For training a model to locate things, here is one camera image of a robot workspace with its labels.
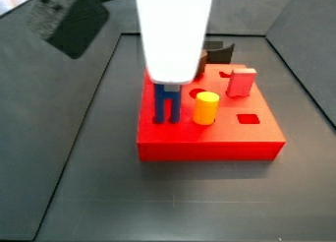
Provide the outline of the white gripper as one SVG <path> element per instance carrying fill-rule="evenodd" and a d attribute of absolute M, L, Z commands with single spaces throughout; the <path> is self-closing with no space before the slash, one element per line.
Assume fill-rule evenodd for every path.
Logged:
<path fill-rule="evenodd" d="M 212 0 L 136 0 L 149 78 L 176 92 L 198 68 Z"/>

